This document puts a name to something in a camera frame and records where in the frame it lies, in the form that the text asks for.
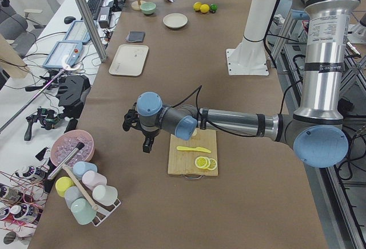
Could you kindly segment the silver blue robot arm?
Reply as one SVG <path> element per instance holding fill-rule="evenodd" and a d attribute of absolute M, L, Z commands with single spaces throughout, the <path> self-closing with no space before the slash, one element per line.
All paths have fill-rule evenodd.
<path fill-rule="evenodd" d="M 141 131 L 147 153 L 160 131 L 188 140 L 196 128 L 215 128 L 236 136 L 268 137 L 284 143 L 312 167 L 337 164 L 349 148 L 337 105 L 349 16 L 359 4 L 360 0 L 292 1 L 295 13 L 309 16 L 301 102 L 292 115 L 230 112 L 183 102 L 170 106 L 157 93 L 145 92 L 125 115 L 123 129 Z"/>

